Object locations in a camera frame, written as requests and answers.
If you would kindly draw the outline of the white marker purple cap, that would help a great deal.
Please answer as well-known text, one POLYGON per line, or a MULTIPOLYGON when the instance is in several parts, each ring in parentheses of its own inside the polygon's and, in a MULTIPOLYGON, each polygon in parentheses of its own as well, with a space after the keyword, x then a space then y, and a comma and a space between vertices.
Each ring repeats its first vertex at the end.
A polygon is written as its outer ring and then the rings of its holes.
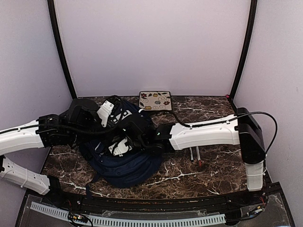
POLYGON ((196 146, 196 155, 197 155, 198 164, 199 164, 200 167, 202 167, 202 161, 201 161, 201 157, 200 157, 199 146, 196 146))

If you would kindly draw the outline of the navy blue student backpack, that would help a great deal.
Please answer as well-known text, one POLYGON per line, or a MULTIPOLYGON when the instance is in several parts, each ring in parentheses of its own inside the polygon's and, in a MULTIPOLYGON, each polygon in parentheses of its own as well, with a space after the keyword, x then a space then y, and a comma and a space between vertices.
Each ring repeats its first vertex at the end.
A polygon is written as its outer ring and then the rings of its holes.
MULTIPOLYGON (((148 114, 127 100, 123 113, 118 111, 115 117, 118 118, 120 115, 123 116, 122 120, 126 117, 144 117, 152 120, 148 114)), ((78 146, 83 158, 95 171, 94 177, 85 185, 86 195, 90 199, 91 185, 100 179, 104 179, 115 188, 129 188, 148 180, 162 164, 162 154, 151 154, 133 146, 133 149, 122 157, 113 156, 108 147, 127 137, 118 127, 116 132, 117 134, 110 140, 93 139, 78 146)))

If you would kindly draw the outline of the white marker blue cap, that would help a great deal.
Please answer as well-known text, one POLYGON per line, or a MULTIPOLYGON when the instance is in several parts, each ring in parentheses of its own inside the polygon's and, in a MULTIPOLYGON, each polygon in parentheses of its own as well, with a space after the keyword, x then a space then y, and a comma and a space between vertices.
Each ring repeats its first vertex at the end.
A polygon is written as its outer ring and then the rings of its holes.
POLYGON ((189 148, 189 151, 190 151, 190 160, 191 160, 191 162, 194 162, 194 155, 193 155, 192 148, 189 148))

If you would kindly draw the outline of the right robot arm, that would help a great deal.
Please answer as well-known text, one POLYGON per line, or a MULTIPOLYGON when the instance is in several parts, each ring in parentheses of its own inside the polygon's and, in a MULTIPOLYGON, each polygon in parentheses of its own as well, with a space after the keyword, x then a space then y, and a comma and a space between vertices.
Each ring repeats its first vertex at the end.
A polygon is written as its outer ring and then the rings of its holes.
POLYGON ((131 148, 142 148, 156 154, 209 145, 240 145, 248 189, 241 200, 252 205, 260 197, 269 150, 264 145, 262 129, 253 117, 255 114, 239 108, 236 114, 215 120, 167 123, 155 127, 143 110, 135 113, 124 111, 112 120, 126 136, 115 151, 121 155, 131 148))

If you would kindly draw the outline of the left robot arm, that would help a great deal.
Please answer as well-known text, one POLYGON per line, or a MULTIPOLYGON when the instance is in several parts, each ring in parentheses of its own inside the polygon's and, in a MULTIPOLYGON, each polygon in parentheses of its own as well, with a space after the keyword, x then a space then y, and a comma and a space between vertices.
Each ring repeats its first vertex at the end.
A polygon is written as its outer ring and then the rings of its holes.
POLYGON ((29 123, 1 130, 0 177, 40 195, 48 195, 56 206, 63 206, 67 196, 61 192, 58 178, 41 175, 17 165, 8 154, 28 149, 52 148, 98 139, 113 132, 117 125, 109 119, 116 111, 124 110, 124 101, 118 96, 108 97, 102 105, 86 98, 73 99, 68 110, 61 114, 40 116, 29 123))

